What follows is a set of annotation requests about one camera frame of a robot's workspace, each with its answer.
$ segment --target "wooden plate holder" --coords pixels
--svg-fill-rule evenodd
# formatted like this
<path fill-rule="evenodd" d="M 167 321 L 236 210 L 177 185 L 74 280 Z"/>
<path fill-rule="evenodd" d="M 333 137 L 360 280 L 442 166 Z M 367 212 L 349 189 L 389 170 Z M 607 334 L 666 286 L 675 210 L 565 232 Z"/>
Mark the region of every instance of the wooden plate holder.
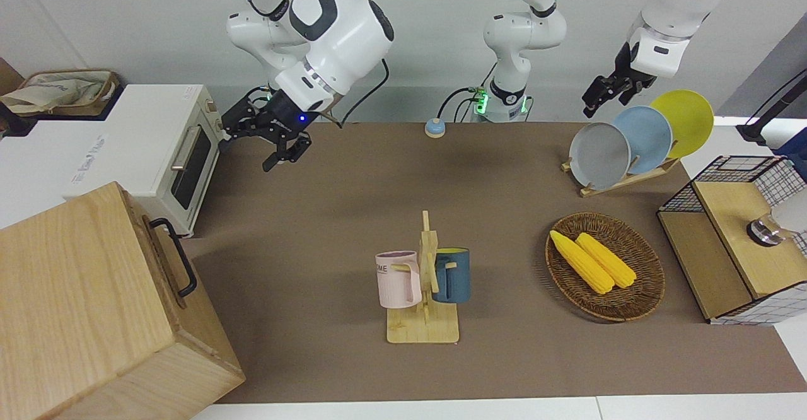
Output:
<path fill-rule="evenodd" d="M 670 150 L 672 150 L 676 144 L 678 144 L 678 141 L 672 141 Z M 638 182 L 642 182 L 650 178 L 656 178 L 660 175 L 666 175 L 666 173 L 670 172 L 672 167 L 677 165 L 680 160 L 681 160 L 680 158 L 665 159 L 664 162 L 658 165 L 658 167 L 655 168 L 654 170 L 647 171 L 646 173 L 641 173 L 640 175 L 628 175 L 628 173 L 626 173 L 626 175 L 622 178 L 621 181 L 617 182 L 617 184 L 614 185 L 613 187 L 606 188 L 605 190 L 595 190 L 591 184 L 585 185 L 583 188 L 580 189 L 580 196 L 583 196 L 583 198 L 588 198 L 588 196 L 599 195 L 600 193 L 605 193 L 606 191 L 616 190 L 617 188 L 637 184 Z M 638 155 L 635 156 L 633 161 L 630 162 L 628 170 L 630 170 L 630 168 L 632 168 L 637 161 L 639 161 Z M 563 170 L 563 172 L 571 171 L 571 156 L 567 161 L 563 162 L 563 164 L 560 165 L 560 169 Z"/>

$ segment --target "label sticker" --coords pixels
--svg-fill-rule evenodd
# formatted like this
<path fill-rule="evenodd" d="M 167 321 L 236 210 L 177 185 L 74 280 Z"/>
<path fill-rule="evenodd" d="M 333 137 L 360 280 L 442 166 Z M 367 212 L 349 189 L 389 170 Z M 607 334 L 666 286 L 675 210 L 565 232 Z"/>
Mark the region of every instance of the label sticker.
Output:
<path fill-rule="evenodd" d="M 196 90 L 198 90 L 198 89 L 199 89 L 198 86 L 185 87 L 185 94 L 182 95 L 182 99 L 183 100 L 190 100 L 191 98 L 193 98 L 194 95 L 196 95 Z"/>
<path fill-rule="evenodd" d="M 73 178 L 70 179 L 70 184 L 80 184 L 84 181 L 84 177 L 87 176 L 90 168 L 92 168 L 93 164 L 95 164 L 95 158 L 97 158 L 98 154 L 101 153 L 101 149 L 103 149 L 104 144 L 107 143 L 107 138 L 109 138 L 108 134 L 96 136 L 95 141 L 93 141 L 92 146 L 90 146 L 90 150 L 88 150 L 87 154 L 84 155 L 81 165 L 76 170 Z"/>

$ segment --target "plate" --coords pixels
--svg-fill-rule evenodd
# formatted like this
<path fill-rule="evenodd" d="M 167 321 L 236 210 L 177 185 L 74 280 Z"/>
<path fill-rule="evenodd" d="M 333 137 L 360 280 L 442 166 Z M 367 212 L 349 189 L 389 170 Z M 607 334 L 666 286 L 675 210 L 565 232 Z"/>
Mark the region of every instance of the plate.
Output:
<path fill-rule="evenodd" d="M 653 313 L 661 303 L 664 270 L 653 248 L 633 228 L 611 216 L 586 211 L 560 219 L 552 229 L 570 239 L 583 231 L 591 234 L 636 272 L 630 287 L 615 286 L 610 293 L 597 294 L 563 259 L 547 234 L 547 268 L 561 293 L 582 311 L 611 322 L 625 322 Z"/>
<path fill-rule="evenodd" d="M 569 167 L 583 187 L 606 190 L 628 172 L 631 155 L 628 139 L 611 124 L 596 122 L 583 127 L 571 141 Z"/>
<path fill-rule="evenodd" d="M 638 160 L 628 169 L 631 175 L 654 170 L 664 162 L 672 145 L 672 129 L 663 114 L 651 107 L 631 107 L 613 121 L 630 145 L 630 154 Z"/>
<path fill-rule="evenodd" d="M 672 136 L 677 141 L 670 151 L 670 158 L 687 156 L 706 144 L 714 127 L 712 105 L 700 93 L 693 90 L 671 90 L 662 93 L 651 107 L 668 119 Z"/>

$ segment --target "white wall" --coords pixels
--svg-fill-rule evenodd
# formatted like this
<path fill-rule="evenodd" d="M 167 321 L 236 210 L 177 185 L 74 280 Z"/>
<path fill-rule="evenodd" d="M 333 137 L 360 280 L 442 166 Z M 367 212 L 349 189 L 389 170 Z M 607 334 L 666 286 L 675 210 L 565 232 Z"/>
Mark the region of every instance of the white wall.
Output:
<path fill-rule="evenodd" d="M 263 7 L 277 0 L 258 0 Z M 495 57 L 482 41 L 487 18 L 523 11 L 520 0 L 375 0 L 395 26 L 389 87 L 357 119 L 424 120 L 447 92 L 478 84 Z M 582 119 L 580 95 L 613 69 L 643 0 L 559 0 L 567 40 L 533 52 L 528 92 L 534 119 Z M 224 34 L 244 0 L 2 0 L 0 55 L 23 75 L 63 66 L 111 67 L 130 82 L 200 82 L 228 107 L 262 81 L 260 66 Z M 673 80 L 634 99 L 648 103 L 677 88 L 703 93 L 717 109 L 807 11 L 807 0 L 725 0 L 695 35 Z M 357 84 L 337 113 L 381 78 Z M 611 103 L 601 118 L 622 108 Z"/>

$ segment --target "blue mug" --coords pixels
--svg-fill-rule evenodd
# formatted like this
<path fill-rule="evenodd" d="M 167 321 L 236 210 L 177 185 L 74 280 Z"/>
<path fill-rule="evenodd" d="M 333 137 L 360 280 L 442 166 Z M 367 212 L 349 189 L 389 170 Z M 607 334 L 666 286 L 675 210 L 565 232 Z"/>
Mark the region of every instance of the blue mug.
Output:
<path fill-rule="evenodd" d="M 470 299 L 470 251 L 468 248 L 438 248 L 434 263 L 440 291 L 432 299 L 461 304 Z"/>

